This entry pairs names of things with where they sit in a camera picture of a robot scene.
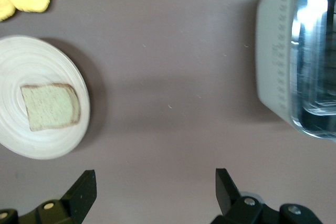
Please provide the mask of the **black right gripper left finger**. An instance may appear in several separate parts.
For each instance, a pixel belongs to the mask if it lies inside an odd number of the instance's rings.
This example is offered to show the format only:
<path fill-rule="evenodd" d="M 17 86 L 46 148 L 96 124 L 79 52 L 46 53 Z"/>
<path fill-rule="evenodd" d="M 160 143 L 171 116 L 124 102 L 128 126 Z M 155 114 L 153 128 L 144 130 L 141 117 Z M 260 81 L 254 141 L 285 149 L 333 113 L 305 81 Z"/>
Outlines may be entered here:
<path fill-rule="evenodd" d="M 94 170 L 86 170 L 60 199 L 43 202 L 19 216 L 15 209 L 1 210 L 1 223 L 82 223 L 97 198 Z"/>

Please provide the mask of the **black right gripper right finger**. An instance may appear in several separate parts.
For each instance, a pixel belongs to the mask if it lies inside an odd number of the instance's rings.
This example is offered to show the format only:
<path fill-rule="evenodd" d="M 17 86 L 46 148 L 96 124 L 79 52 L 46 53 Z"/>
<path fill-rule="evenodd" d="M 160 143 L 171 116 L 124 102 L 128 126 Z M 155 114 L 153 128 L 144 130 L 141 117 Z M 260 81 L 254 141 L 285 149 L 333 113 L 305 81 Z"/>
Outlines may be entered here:
<path fill-rule="evenodd" d="M 253 196 L 242 196 L 229 172 L 217 168 L 215 173 L 216 198 L 221 215 L 212 223 L 318 223 L 321 220 L 309 208 L 298 204 L 283 204 L 273 210 Z"/>

